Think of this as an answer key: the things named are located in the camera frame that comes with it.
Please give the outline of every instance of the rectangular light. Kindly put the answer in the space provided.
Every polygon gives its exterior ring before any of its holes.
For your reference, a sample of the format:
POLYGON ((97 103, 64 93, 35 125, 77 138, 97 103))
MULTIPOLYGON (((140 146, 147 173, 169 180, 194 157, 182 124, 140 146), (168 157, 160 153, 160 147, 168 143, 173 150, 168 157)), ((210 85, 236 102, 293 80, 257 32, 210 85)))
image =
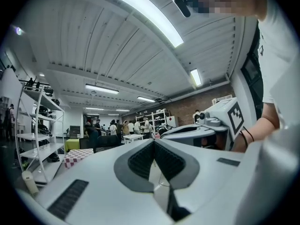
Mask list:
POLYGON ((191 71, 191 74, 192 74, 193 79, 194 79, 194 81, 195 81, 195 83, 196 83, 196 86, 201 85, 202 83, 201 83, 201 79, 200 79, 198 70, 197 70, 197 69, 192 70, 192 71, 191 71))
POLYGON ((85 88, 86 89, 91 89, 91 90, 97 90, 97 91, 101 91, 101 92, 113 93, 113 94, 118 94, 119 93, 118 90, 102 88, 102 87, 98 87, 98 86, 91 85, 91 84, 85 84, 85 88))
POLYGON ((183 44, 178 31, 166 16, 149 0, 122 0, 147 17, 169 39, 174 47, 183 44))
POLYGON ((91 110, 104 110, 103 108, 94 108, 94 107, 86 107, 85 109, 91 109, 91 110))
POLYGON ((145 97, 138 97, 137 99, 144 100, 144 101, 151 102, 151 103, 155 103, 154 100, 149 99, 149 98, 145 98, 145 97))

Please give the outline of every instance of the green tablecloth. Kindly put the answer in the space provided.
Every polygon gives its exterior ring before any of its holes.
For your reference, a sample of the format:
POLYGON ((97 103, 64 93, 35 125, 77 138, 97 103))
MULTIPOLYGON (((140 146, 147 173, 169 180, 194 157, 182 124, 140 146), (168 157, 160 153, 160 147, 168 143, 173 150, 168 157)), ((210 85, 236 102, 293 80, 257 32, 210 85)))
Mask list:
POLYGON ((79 139, 68 139, 65 142, 65 151, 71 150, 71 149, 80 149, 79 146, 79 139))

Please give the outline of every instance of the checkered box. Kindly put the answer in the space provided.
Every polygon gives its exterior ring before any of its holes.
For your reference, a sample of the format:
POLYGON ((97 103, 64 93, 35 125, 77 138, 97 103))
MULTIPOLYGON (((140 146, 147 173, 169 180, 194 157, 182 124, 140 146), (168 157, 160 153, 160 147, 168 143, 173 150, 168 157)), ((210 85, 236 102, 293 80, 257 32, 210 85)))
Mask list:
POLYGON ((92 154, 94 154, 93 149, 70 150, 64 158, 65 167, 70 168, 92 154))

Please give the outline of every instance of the ceiling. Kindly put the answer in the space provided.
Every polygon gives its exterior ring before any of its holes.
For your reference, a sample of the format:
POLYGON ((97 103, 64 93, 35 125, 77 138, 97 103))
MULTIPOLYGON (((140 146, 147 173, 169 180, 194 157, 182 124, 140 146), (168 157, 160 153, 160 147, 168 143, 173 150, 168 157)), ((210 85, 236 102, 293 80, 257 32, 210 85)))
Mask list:
POLYGON ((35 69, 69 106, 135 111, 149 105, 138 96, 169 101, 229 82, 245 18, 195 13, 185 18, 172 0, 150 1, 175 26, 183 44, 174 48, 147 18, 120 0, 31 0, 15 23, 29 40, 35 69), (199 87, 190 75, 195 68, 199 87), (120 92, 92 96, 86 83, 120 92))

